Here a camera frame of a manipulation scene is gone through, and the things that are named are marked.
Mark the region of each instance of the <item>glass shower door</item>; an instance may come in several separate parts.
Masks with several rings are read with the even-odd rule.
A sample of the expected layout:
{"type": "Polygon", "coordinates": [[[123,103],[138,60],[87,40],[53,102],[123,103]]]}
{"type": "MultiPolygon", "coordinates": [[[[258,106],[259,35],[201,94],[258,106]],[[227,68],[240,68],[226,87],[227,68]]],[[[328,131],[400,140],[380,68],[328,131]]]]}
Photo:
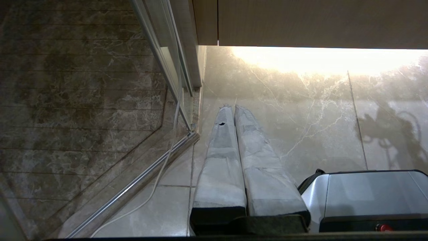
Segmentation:
{"type": "Polygon", "coordinates": [[[169,0],[132,0],[131,3],[176,101],[181,92],[180,113],[191,130],[193,88],[169,0]]]}

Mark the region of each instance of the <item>marble floor tile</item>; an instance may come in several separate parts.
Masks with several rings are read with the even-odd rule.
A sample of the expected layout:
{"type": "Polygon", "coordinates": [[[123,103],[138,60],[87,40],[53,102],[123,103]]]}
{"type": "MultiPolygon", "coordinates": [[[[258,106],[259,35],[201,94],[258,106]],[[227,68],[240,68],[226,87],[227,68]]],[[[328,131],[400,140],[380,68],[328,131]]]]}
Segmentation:
{"type": "MultiPolygon", "coordinates": [[[[151,191],[152,186],[146,186],[112,219],[144,202],[151,191]]],[[[145,206],[110,224],[95,237],[186,236],[188,207],[188,187],[158,186],[145,206]]]]}
{"type": "Polygon", "coordinates": [[[161,180],[160,185],[190,186],[190,175],[192,171],[193,146],[174,160],[168,167],[161,180]]]}
{"type": "Polygon", "coordinates": [[[192,184],[205,159],[215,116],[239,104],[258,119],[281,162],[297,183],[317,168],[367,169],[346,70],[281,71],[248,63],[234,47],[208,47],[201,139],[195,145],[192,184]]]}
{"type": "Polygon", "coordinates": [[[428,173],[428,52],[414,54],[378,73],[349,70],[368,169],[428,173]]]}

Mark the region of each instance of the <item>silver machine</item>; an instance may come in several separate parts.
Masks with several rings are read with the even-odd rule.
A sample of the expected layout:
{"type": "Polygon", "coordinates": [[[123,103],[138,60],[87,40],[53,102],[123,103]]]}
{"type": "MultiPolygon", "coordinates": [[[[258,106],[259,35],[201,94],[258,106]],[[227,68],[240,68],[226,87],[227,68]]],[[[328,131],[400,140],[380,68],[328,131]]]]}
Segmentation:
{"type": "Polygon", "coordinates": [[[319,173],[305,182],[299,191],[310,233],[428,230],[428,176],[421,171],[319,173]]]}

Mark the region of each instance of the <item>marble wall tile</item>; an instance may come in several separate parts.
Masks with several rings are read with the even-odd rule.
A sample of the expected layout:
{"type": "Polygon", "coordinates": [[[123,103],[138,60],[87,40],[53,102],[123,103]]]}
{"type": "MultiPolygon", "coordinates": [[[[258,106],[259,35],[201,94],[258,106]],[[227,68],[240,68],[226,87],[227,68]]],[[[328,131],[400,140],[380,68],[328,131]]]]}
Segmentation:
{"type": "Polygon", "coordinates": [[[15,127],[61,127],[111,130],[151,130],[155,121],[150,110],[84,109],[84,108],[14,108],[30,113],[27,123],[15,127]]]}
{"type": "Polygon", "coordinates": [[[147,72],[3,71],[0,72],[2,77],[0,87],[158,90],[159,87],[152,88],[152,85],[154,79],[158,79],[157,75],[159,74],[147,72]]]}
{"type": "Polygon", "coordinates": [[[0,107],[0,126],[33,127],[34,120],[27,107],[0,107]]]}
{"type": "Polygon", "coordinates": [[[4,39],[144,39],[140,25],[18,25],[4,39]]]}
{"type": "Polygon", "coordinates": [[[153,55],[143,39],[21,39],[7,41],[0,54],[153,55]]]}
{"type": "Polygon", "coordinates": [[[106,90],[104,108],[152,109],[152,91],[106,90]]]}
{"type": "Polygon", "coordinates": [[[70,200],[97,176],[42,173],[3,173],[15,198],[70,200]]]}
{"type": "Polygon", "coordinates": [[[165,90],[166,82],[162,73],[153,73],[152,75],[152,90],[165,90]]]}
{"type": "Polygon", "coordinates": [[[101,175],[124,155],[102,151],[0,149],[0,171],[101,175]]]}
{"type": "Polygon", "coordinates": [[[10,127],[0,148],[128,152],[151,131],[10,127]]]}
{"type": "Polygon", "coordinates": [[[151,55],[4,55],[0,70],[159,72],[151,55]]]}
{"type": "Polygon", "coordinates": [[[151,102],[152,110],[162,110],[163,103],[165,101],[165,91],[164,90],[153,90],[150,92],[151,94],[151,102]]]}
{"type": "Polygon", "coordinates": [[[73,11],[89,11],[89,10],[132,10],[129,1],[115,0],[44,0],[44,1],[25,1],[22,9],[24,10],[73,10],[73,11]]]}
{"type": "Polygon", "coordinates": [[[16,199],[27,218],[42,222],[68,203],[66,200],[16,199]]]}
{"type": "Polygon", "coordinates": [[[369,169],[428,173],[428,54],[379,74],[349,70],[369,169]]]}
{"type": "Polygon", "coordinates": [[[223,104],[242,105],[255,115],[297,183],[317,168],[366,169],[358,131],[350,128],[357,121],[346,72],[282,73],[246,63],[232,48],[208,47],[200,140],[205,143],[195,145],[193,178],[205,158],[204,135],[223,104]]]}
{"type": "Polygon", "coordinates": [[[138,24],[132,10],[124,11],[22,11],[20,24],[49,25],[49,24],[138,24]]]}

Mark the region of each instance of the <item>cabinet door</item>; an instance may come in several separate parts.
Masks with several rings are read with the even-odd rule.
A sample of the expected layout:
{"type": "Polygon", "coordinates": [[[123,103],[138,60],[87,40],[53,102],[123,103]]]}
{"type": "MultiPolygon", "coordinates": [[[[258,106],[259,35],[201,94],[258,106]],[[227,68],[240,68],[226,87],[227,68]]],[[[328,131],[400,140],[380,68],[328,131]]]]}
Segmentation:
{"type": "Polygon", "coordinates": [[[219,45],[428,48],[427,0],[218,0],[219,45]]]}

